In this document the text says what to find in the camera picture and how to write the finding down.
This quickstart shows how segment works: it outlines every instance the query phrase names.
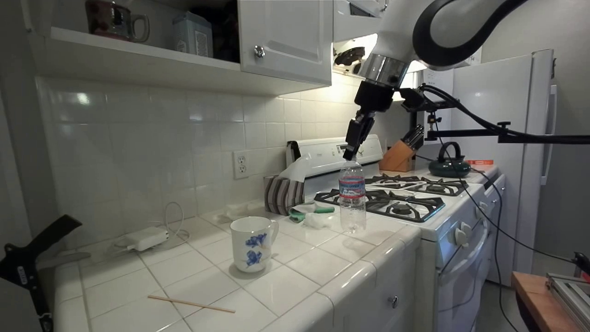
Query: teal kettle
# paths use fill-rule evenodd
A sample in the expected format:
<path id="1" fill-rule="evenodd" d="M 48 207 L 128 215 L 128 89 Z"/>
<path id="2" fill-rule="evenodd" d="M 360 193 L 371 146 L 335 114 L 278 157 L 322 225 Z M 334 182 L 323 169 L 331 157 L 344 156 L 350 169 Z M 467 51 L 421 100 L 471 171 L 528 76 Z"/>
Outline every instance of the teal kettle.
<path id="1" fill-rule="evenodd" d="M 449 158 L 447 148 L 452 145 L 455 148 L 455 157 Z M 471 165 L 464 161 L 465 156 L 461 155 L 461 148 L 457 142 L 446 142 L 438 152 L 438 158 L 428 164 L 430 173 L 437 177 L 462 178 L 471 171 Z"/>

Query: green object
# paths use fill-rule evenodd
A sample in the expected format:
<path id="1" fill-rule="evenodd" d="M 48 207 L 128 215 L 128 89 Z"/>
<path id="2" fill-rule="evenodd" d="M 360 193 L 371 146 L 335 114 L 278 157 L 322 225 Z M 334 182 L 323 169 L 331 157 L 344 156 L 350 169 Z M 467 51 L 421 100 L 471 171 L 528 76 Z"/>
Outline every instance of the green object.
<path id="1" fill-rule="evenodd" d="M 447 148 L 452 145 L 455 148 L 455 157 L 447 156 Z M 471 165 L 464 161 L 461 148 L 457 142 L 446 142 L 438 152 L 438 158 L 428 164 L 430 173 L 437 177 L 457 178 L 464 177 L 471 171 Z"/>
<path id="2" fill-rule="evenodd" d="M 291 219 L 292 222 L 295 223 L 300 223 L 305 219 L 305 214 L 306 213 L 331 213 L 334 212 L 334 207 L 330 206 L 330 207 L 319 207 L 317 206 L 317 204 L 315 202 L 309 202 L 309 203 L 305 203 L 305 204 L 301 204 L 298 205 L 296 207 L 301 207 L 302 210 L 307 210 L 307 212 L 302 212 L 302 211 L 298 211 L 296 210 L 296 207 L 292 207 L 289 209 L 289 219 Z"/>

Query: power adapter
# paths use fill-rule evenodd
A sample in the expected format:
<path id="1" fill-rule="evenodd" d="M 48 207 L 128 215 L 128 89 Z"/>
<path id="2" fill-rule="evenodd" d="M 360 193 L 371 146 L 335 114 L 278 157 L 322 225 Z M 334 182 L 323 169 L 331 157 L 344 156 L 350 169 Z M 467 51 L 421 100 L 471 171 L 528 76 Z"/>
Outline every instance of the power adapter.
<path id="1" fill-rule="evenodd" d="M 125 234 L 127 249 L 144 251 L 168 240 L 168 231 L 158 227 L 148 227 L 137 232 Z"/>

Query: stove knob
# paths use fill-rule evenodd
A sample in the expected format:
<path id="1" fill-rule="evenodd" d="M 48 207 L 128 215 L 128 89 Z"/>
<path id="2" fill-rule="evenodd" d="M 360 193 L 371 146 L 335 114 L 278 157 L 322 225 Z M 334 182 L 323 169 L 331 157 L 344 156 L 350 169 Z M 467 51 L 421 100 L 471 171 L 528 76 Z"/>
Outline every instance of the stove knob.
<path id="1" fill-rule="evenodd" d="M 469 243 L 467 243 L 467 234 L 459 228 L 455 228 L 455 243 L 463 248 L 469 247 Z"/>
<path id="2" fill-rule="evenodd" d="M 463 233 L 465 233 L 467 237 L 471 236 L 471 226 L 469 226 L 465 222 L 461 222 L 461 230 L 463 231 Z"/>
<path id="3" fill-rule="evenodd" d="M 479 208 L 476 206 L 476 217 L 478 219 L 484 218 L 484 213 L 487 212 L 487 204 L 480 202 Z"/>

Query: electrical outlet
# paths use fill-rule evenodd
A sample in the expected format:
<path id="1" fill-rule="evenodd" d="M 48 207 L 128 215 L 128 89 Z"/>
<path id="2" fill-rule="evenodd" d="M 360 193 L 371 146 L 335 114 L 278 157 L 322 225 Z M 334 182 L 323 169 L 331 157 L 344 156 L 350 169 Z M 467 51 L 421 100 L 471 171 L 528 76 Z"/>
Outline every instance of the electrical outlet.
<path id="1" fill-rule="evenodd" d="M 246 151 L 234 151 L 234 178 L 247 178 L 250 176 Z"/>

